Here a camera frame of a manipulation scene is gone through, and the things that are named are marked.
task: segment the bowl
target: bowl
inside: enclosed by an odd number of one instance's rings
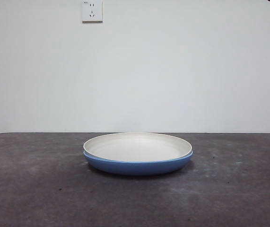
[[[89,164],[120,175],[157,175],[187,164],[192,146],[181,138],[158,133],[114,133],[92,138],[83,145]]]

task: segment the bowl rim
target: bowl rim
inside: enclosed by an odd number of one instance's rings
[[[85,150],[83,151],[83,155],[84,155],[84,157],[91,158],[91,159],[94,159],[96,161],[102,161],[102,162],[123,163],[123,164],[156,164],[156,163],[176,162],[176,161],[180,161],[183,159],[188,159],[193,155],[193,150],[191,150],[189,154],[182,156],[182,157],[179,157],[179,158],[161,160],[161,161],[148,161],[148,162],[126,162],[126,161],[110,160],[110,159],[105,159],[105,158],[93,156],[93,155],[87,153]]]
[[[173,159],[167,159],[167,160],[159,160],[159,161],[142,161],[142,162],[134,162],[134,161],[119,161],[119,160],[112,160],[112,159],[106,159],[106,158],[102,158],[102,157],[98,157],[95,156],[93,154],[91,154],[90,152],[87,151],[87,149],[85,148],[85,145],[90,142],[93,139],[99,138],[99,137],[103,137],[103,136],[109,136],[109,135],[114,135],[114,134],[153,134],[153,135],[162,135],[162,136],[168,136],[168,137],[173,137],[173,138],[177,138],[179,140],[182,140],[183,142],[187,143],[188,145],[190,145],[190,151],[178,158],[173,158]],[[176,137],[176,136],[171,136],[171,135],[166,135],[166,134],[161,134],[161,133],[153,133],[153,132],[118,132],[118,133],[109,133],[109,134],[105,134],[105,135],[101,135],[101,136],[96,136],[93,137],[89,140],[87,140],[84,144],[83,144],[83,155],[85,157],[89,157],[95,160],[99,160],[99,161],[107,161],[107,162],[115,162],[115,163],[134,163],[134,164],[140,164],[140,163],[163,163],[163,162],[170,162],[170,161],[177,161],[177,160],[181,160],[184,158],[188,158],[191,157],[193,155],[193,150],[192,150],[192,145],[190,142],[180,138],[180,137]]]

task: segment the white plate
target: white plate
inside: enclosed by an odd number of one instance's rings
[[[156,133],[115,133],[98,136],[83,145],[92,156],[120,162],[157,162],[184,157],[192,151],[189,142]]]

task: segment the gray floor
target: gray floor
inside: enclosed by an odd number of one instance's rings
[[[86,164],[98,135],[0,134],[0,227],[270,227],[270,134],[171,134],[192,161],[150,177]]]

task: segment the wall socket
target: wall socket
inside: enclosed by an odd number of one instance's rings
[[[103,5],[102,0],[82,1],[82,23],[102,22]]]

